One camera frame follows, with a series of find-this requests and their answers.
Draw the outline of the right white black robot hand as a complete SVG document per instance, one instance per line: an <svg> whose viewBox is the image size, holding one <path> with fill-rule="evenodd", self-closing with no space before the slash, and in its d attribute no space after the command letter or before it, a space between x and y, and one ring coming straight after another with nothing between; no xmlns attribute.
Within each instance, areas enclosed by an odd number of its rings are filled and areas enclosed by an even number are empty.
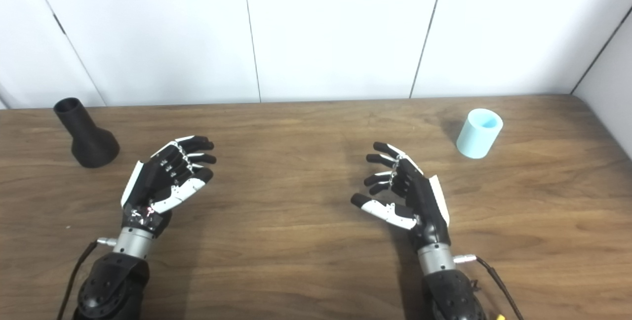
<svg viewBox="0 0 632 320"><path fill-rule="evenodd" d="M374 142L375 154L366 161L389 171L364 180L368 195L356 193L352 205L411 232L414 250L428 245L451 245L445 198L438 176L427 177L413 158L391 144Z"/></svg>

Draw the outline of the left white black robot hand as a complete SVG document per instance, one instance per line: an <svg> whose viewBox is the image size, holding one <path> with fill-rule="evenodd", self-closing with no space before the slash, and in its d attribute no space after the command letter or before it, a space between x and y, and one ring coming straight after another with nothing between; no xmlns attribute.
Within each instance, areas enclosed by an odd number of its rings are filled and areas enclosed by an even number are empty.
<svg viewBox="0 0 632 320"><path fill-rule="evenodd" d="M217 159L206 153L213 149L206 136L185 136L168 142L148 161L138 161L120 199L122 227L160 237L172 210L214 176L208 165Z"/></svg>

